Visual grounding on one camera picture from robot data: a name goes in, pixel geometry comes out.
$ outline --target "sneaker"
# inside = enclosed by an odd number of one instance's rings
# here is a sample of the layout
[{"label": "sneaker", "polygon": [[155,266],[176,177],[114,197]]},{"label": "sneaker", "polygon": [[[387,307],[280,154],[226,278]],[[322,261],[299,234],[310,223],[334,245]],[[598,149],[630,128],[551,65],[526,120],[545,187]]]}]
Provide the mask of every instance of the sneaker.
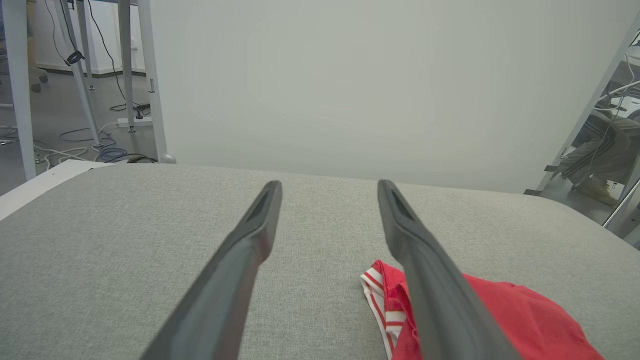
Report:
[{"label": "sneaker", "polygon": [[587,195],[609,206],[615,207],[618,205],[618,200],[609,193],[609,184],[600,185],[593,181],[585,181],[584,184],[578,187],[576,192]]}]

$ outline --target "power strip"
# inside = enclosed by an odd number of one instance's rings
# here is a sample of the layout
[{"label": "power strip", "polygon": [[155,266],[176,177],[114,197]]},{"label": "power strip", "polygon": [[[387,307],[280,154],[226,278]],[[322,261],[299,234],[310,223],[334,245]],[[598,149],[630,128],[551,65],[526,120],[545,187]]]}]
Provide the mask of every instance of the power strip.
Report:
[{"label": "power strip", "polygon": [[[151,117],[143,117],[142,119],[133,118],[134,126],[153,126],[153,122],[151,121]],[[129,120],[127,118],[119,118],[118,119],[118,127],[126,127],[129,128]]]}]

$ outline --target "gray upholstered bench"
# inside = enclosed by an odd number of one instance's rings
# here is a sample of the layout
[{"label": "gray upholstered bench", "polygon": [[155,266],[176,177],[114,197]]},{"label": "gray upholstered bench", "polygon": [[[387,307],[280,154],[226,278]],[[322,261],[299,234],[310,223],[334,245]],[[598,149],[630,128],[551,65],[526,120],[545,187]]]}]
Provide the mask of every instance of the gray upholstered bench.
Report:
[{"label": "gray upholstered bench", "polygon": [[[0,357],[136,359],[262,186],[284,199],[241,359],[385,359],[358,276],[387,250],[376,182],[182,165],[77,176],[0,222]],[[398,184],[459,268],[538,291],[607,359],[640,354],[640,252],[526,195]]]}]

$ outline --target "cable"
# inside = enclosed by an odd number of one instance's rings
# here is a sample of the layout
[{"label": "cable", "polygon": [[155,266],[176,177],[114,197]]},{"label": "cable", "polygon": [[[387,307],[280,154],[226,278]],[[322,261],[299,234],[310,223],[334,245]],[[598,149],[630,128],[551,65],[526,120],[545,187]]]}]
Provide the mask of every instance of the cable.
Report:
[{"label": "cable", "polygon": [[[68,6],[68,5],[62,4],[62,0],[58,0],[58,1],[60,2],[60,6]],[[71,46],[73,46],[74,47],[74,51],[77,52],[78,49],[76,48],[76,42],[74,41],[75,39],[74,39],[73,36],[71,36],[71,30],[69,30],[69,23],[67,22],[67,16],[65,15],[63,17],[65,18],[65,24],[67,25],[67,34],[69,34],[69,40],[71,41]]]},{"label": "cable", "polygon": [[[119,147],[115,147],[116,140],[111,136],[111,133],[106,133],[104,131],[105,127],[107,127],[109,125],[114,125],[114,124],[118,124],[118,123],[117,122],[110,122],[109,124],[105,124],[104,126],[102,126],[98,130],[98,134],[104,134],[105,135],[105,137],[101,137],[100,139],[101,140],[109,140],[111,143],[107,143],[107,144],[103,145],[102,147],[96,147],[95,145],[91,145],[91,149],[98,153],[93,158],[94,161],[97,161],[99,158],[101,160],[110,160],[110,159],[113,159],[113,158],[117,158],[118,156],[127,154],[127,151],[125,149],[121,149]],[[77,133],[79,131],[84,131],[84,130],[89,130],[89,128],[88,127],[84,127],[82,129],[66,131],[66,132],[58,135],[58,137],[60,138],[60,140],[63,140],[63,141],[66,141],[66,142],[92,141],[93,138],[87,138],[87,139],[68,139],[68,138],[65,138],[65,135],[72,134],[72,133]]]},{"label": "cable", "polygon": [[[6,130],[5,132],[0,133],[0,138],[11,139],[11,140],[15,140],[16,142],[20,141],[20,137],[17,136],[17,134],[16,134],[18,132],[18,129],[14,129],[11,126],[0,126],[0,130]],[[33,139],[33,142],[38,142],[38,143],[41,143],[42,145],[44,145],[46,147],[51,147],[51,146],[47,145],[46,143],[41,142],[40,140]]]},{"label": "cable", "polygon": [[[93,21],[93,23],[95,24],[95,27],[98,29],[98,34],[100,34],[100,39],[102,39],[102,46],[104,47],[104,50],[107,52],[107,55],[109,55],[109,59],[111,59],[111,68],[113,69],[113,72],[116,72],[116,62],[113,59],[113,57],[111,56],[111,53],[109,52],[109,49],[107,48],[107,44],[105,44],[104,42],[104,36],[102,36],[102,31],[100,30],[100,26],[98,26],[98,23],[95,21],[95,18],[93,17],[93,9],[91,8],[91,1],[90,0],[86,0],[86,2],[89,4],[89,14],[91,15],[91,20]],[[120,81],[118,80],[118,75],[116,74],[115,76],[116,78],[116,84],[118,84],[118,90],[120,91],[120,95],[122,95],[122,98],[124,99],[125,102],[127,102],[127,98],[124,95],[124,93],[122,92],[122,88],[120,87]]]},{"label": "cable", "polygon": [[[56,154],[60,154],[60,155],[64,155],[64,157],[58,159],[58,164],[62,163],[63,160],[66,159],[70,159],[70,158],[74,158],[77,160],[82,160],[82,161],[87,161],[86,159],[82,159],[79,156],[86,153],[87,149],[86,147],[76,147],[73,149],[68,149],[68,150],[64,150],[64,151],[57,151],[54,149],[44,149],[42,147],[39,147],[37,145],[33,145],[33,147],[35,147],[36,149],[42,150],[42,151],[49,151],[49,152],[55,152]],[[81,152],[77,153],[77,154],[69,154],[69,151],[78,151],[80,150]],[[49,170],[50,168],[52,168],[53,166],[51,165],[51,162],[49,161],[49,155],[45,155],[44,160],[47,162],[47,170]]]},{"label": "cable", "polygon": [[[634,73],[633,69],[631,69],[631,63],[629,62],[629,55],[628,55],[627,53],[625,53],[625,60],[626,60],[626,62],[627,62],[627,68],[629,69],[629,72],[631,73],[631,81],[629,82],[629,85],[631,85],[631,84],[633,84],[633,83],[634,83],[634,81],[636,80],[636,74]],[[618,103],[618,105],[616,105],[615,107],[613,107],[613,108],[598,108],[598,107],[594,106],[594,109],[596,109],[596,110],[616,110],[616,109],[617,109],[617,110],[619,111],[619,110],[620,110],[620,108],[622,107],[622,100],[624,99],[624,96],[625,96],[625,95],[627,94],[627,92],[629,92],[629,90],[631,90],[634,86],[629,86],[629,87],[627,87],[627,88],[626,88],[626,90],[625,90],[622,94],[620,94],[620,95],[616,96],[616,97],[621,97],[621,99],[620,99],[620,102]],[[617,95],[617,94],[615,94],[615,93],[617,93],[617,92],[618,92],[618,90],[620,90],[620,89],[622,89],[622,88],[624,88],[624,86],[623,86],[623,87],[621,87],[621,88],[618,88],[618,89],[616,89],[616,90],[613,90],[612,92],[606,93],[604,96],[602,96],[601,98],[599,98],[599,99],[598,99],[598,101],[604,100],[605,98],[609,98],[609,102],[610,102],[610,101],[611,101],[611,99],[613,98],[613,96],[610,96],[610,95],[612,95],[612,94],[613,94],[613,95]]]},{"label": "cable", "polygon": [[[133,107],[134,111],[143,111],[145,108],[142,108],[142,107],[144,107],[144,105],[149,105],[148,102],[143,102],[142,104],[138,104],[134,102],[133,104],[134,104],[134,107]],[[110,111],[125,111],[126,109],[127,109],[126,104],[114,105],[109,108]]]},{"label": "cable", "polygon": [[51,17],[51,23],[53,24],[53,47],[56,48],[56,53],[58,53],[58,56],[62,59],[62,61],[68,65],[67,61],[62,57],[62,54],[60,54],[60,52],[58,51],[58,45],[56,44],[56,22],[53,21],[53,14],[51,13],[51,10],[49,10],[49,4],[47,3],[47,0],[44,0],[44,6],[47,7],[47,11],[49,12],[49,16]]},{"label": "cable", "polygon": [[153,161],[154,163],[157,163],[157,162],[158,162],[158,160],[157,160],[157,159],[150,158],[150,157],[148,157],[147,155],[143,155],[143,154],[126,154],[126,155],[122,155],[122,156],[119,156],[119,157],[117,157],[117,158],[113,158],[113,159],[111,159],[111,160],[109,160],[109,161],[105,161],[105,162],[106,162],[106,163],[111,163],[111,162],[114,162],[114,161],[115,161],[115,160],[117,160],[117,159],[123,158],[123,157],[125,157],[125,156],[129,156],[129,155],[138,155],[138,156],[142,156],[142,158],[144,158],[144,159],[149,159],[149,160]]},{"label": "cable", "polygon": [[[625,86],[621,86],[621,87],[619,87],[619,88],[617,88],[617,89],[613,90],[612,92],[608,92],[608,93],[604,94],[603,96],[601,96],[601,97],[598,99],[598,101],[603,100],[603,99],[605,99],[606,97],[611,96],[611,95],[615,94],[616,92],[619,92],[620,90],[625,90],[625,89],[628,89],[628,88],[630,88],[630,87],[636,86],[636,85],[638,85],[638,84],[640,84],[640,80],[639,80],[639,81],[634,81],[633,83],[628,84],[628,85],[625,85]],[[615,110],[615,109],[599,109],[599,108],[597,108],[596,110]]]}]

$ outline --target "cable clip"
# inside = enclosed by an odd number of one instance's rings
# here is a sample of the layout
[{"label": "cable clip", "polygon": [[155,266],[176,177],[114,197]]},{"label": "cable clip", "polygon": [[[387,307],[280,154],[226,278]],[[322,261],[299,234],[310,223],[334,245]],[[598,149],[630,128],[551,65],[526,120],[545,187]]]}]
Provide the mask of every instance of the cable clip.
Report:
[{"label": "cable clip", "polygon": [[75,63],[79,62],[80,60],[84,60],[84,56],[82,55],[81,52],[76,50],[73,54],[69,55],[69,57],[67,58],[66,63],[69,66],[71,66],[71,64],[75,64]]}]

